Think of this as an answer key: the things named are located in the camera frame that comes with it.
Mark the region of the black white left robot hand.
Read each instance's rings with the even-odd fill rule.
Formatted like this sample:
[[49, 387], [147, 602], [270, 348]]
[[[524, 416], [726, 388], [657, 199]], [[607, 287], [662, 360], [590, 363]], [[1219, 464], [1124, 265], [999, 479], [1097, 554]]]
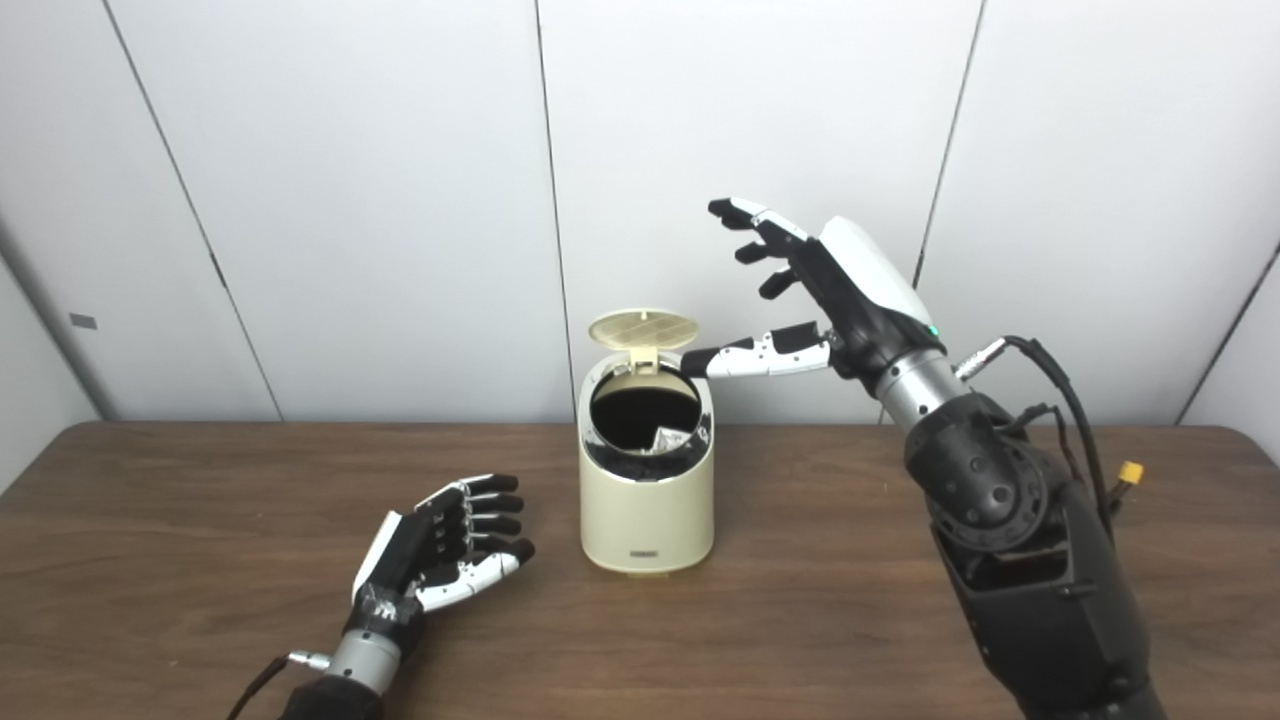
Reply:
[[521, 536], [517, 488], [513, 475], [468, 477], [389, 511], [356, 573], [346, 632], [381, 637], [408, 657], [430, 612], [520, 570], [536, 550]]

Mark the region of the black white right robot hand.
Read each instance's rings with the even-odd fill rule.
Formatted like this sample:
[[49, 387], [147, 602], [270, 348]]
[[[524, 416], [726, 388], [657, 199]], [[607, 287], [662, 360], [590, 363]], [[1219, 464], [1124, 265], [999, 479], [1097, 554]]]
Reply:
[[739, 263], [783, 261], [762, 283], [763, 299], [777, 299], [800, 284], [824, 313], [829, 329], [809, 322], [689, 351], [680, 360], [685, 375], [788, 375], [832, 366], [841, 378], [860, 380], [873, 391], [895, 363], [946, 352], [916, 291], [858, 223], [835, 217], [819, 234], [810, 234], [746, 199], [716, 199], [708, 210], [731, 231], [758, 234], [736, 250]]

